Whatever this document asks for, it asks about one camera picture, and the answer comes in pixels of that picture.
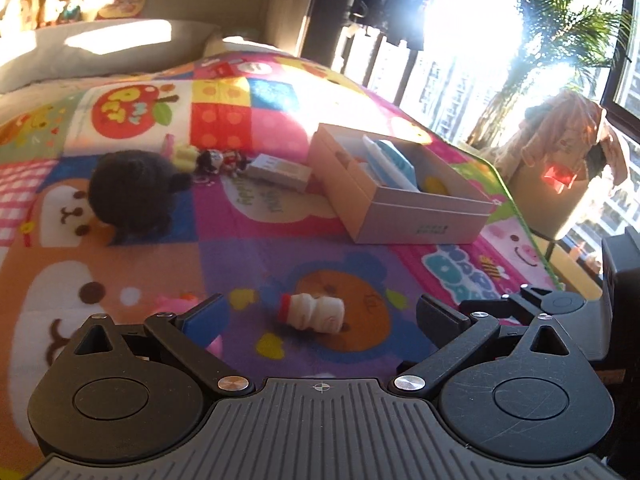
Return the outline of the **white yogurt drink bottle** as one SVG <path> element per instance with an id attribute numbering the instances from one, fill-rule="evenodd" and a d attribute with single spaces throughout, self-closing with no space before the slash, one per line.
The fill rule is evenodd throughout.
<path id="1" fill-rule="evenodd" d="M 338 334 L 344 324 L 345 305 L 340 298 L 311 294 L 283 295 L 278 320 L 296 330 L 318 334 Z"/>

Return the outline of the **blue wet wipes pack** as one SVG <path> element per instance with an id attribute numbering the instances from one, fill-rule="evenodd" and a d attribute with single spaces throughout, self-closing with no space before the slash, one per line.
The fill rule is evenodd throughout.
<path id="1" fill-rule="evenodd" d="M 388 188 L 397 188 L 409 192 L 419 192 L 416 183 L 416 170 L 393 142 L 373 140 L 366 134 L 362 137 L 366 150 L 366 161 L 376 180 Z"/>

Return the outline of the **yellow round toy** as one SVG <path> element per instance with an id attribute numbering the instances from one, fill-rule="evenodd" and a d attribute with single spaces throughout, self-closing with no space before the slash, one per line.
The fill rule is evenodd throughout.
<path id="1" fill-rule="evenodd" d="M 424 193 L 428 194 L 436 194 L 449 196 L 449 190 L 447 185 L 442 182 L 438 177 L 427 176 L 425 177 L 420 185 L 420 190 Z"/>

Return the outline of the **black plush toy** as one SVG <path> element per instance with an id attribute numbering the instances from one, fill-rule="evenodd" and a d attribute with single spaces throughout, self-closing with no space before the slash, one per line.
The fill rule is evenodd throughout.
<path id="1" fill-rule="evenodd" d="M 102 155 L 88 185 L 88 203 L 101 222 L 114 228 L 114 245 L 130 237 L 171 227 L 177 196 L 189 191 L 192 177 L 164 156 L 141 150 Z"/>

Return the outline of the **white cardboard box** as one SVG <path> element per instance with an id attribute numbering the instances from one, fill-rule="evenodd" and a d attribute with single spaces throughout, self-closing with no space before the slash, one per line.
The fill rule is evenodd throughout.
<path id="1" fill-rule="evenodd" d="M 390 141 L 422 180 L 434 177 L 444 194 L 393 188 L 374 174 L 372 148 Z M 495 205 L 426 145 L 373 132 L 321 124 L 307 164 L 357 244 L 470 244 Z"/>

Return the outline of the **black red figurine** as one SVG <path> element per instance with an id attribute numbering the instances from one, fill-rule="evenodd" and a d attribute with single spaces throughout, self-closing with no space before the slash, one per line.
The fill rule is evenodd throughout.
<path id="1" fill-rule="evenodd" d="M 204 150 L 196 159 L 199 174 L 225 174 L 236 177 L 250 164 L 250 159 L 238 150 Z"/>

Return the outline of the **yellow pink figurine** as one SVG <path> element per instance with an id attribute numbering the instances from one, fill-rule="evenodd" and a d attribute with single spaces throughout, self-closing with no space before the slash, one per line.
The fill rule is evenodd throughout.
<path id="1" fill-rule="evenodd" d="M 181 144 L 173 134 L 167 133 L 163 140 L 160 154 L 168 159 L 178 171 L 194 174 L 198 168 L 198 148 L 189 144 Z"/>

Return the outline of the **colourful cartoon play mat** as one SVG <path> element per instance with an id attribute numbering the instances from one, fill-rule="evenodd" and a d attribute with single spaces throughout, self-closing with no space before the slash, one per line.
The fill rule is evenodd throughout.
<path id="1" fill-rule="evenodd" d="M 303 162 L 320 124 L 421 142 L 496 206 L 460 247 L 352 242 L 319 192 L 221 176 L 177 202 L 163 237 L 111 242 L 88 207 L 98 157 L 155 151 L 167 133 L 197 148 L 232 148 Z M 273 53 L 226 53 L 153 75 L 86 78 L 1 119 L 1 474 L 40 462 L 26 418 L 32 390 L 90 314 L 122 324 L 157 296 L 224 295 L 224 360 L 266 376 L 376 377 L 419 361 L 424 292 L 447 304 L 497 297 L 556 278 L 498 174 L 419 127 L 392 104 L 320 65 Z M 281 297 L 340 298 L 338 334 L 278 320 Z"/>

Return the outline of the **chair with floral cloth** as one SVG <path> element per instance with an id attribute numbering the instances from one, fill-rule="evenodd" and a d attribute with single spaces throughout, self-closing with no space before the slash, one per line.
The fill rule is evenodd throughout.
<path id="1" fill-rule="evenodd" d="M 529 107 L 518 130 L 483 156 L 529 229 L 556 242 L 629 178 L 629 150 L 598 103 L 563 90 Z"/>

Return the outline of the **small white carton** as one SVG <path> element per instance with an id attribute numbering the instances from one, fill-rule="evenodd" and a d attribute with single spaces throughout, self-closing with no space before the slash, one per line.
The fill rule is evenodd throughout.
<path id="1" fill-rule="evenodd" d="M 303 193 L 311 178 L 311 169 L 297 162 L 260 154 L 245 169 L 247 177 Z"/>

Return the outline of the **tall bamboo palm plant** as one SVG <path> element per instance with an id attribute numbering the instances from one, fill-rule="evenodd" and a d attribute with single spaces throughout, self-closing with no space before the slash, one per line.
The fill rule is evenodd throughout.
<path id="1" fill-rule="evenodd" d="M 500 90 L 491 98 L 466 139 L 473 148 L 488 148 L 533 76 L 555 65 L 569 67 L 580 80 L 610 68 L 627 51 L 631 13 L 608 0 L 515 0 L 522 21 L 518 54 Z"/>

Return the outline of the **white plush toy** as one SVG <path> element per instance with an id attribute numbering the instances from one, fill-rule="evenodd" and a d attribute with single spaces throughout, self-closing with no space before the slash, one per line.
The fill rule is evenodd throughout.
<path id="1" fill-rule="evenodd" d="M 55 24 L 70 24 L 86 20 L 85 0 L 55 0 Z"/>

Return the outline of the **orange plush toy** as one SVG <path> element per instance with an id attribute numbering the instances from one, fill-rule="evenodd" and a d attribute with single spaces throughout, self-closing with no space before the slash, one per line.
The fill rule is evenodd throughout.
<path id="1" fill-rule="evenodd" d="M 10 0 L 1 11 L 1 35 L 27 32 L 40 27 L 43 0 Z"/>

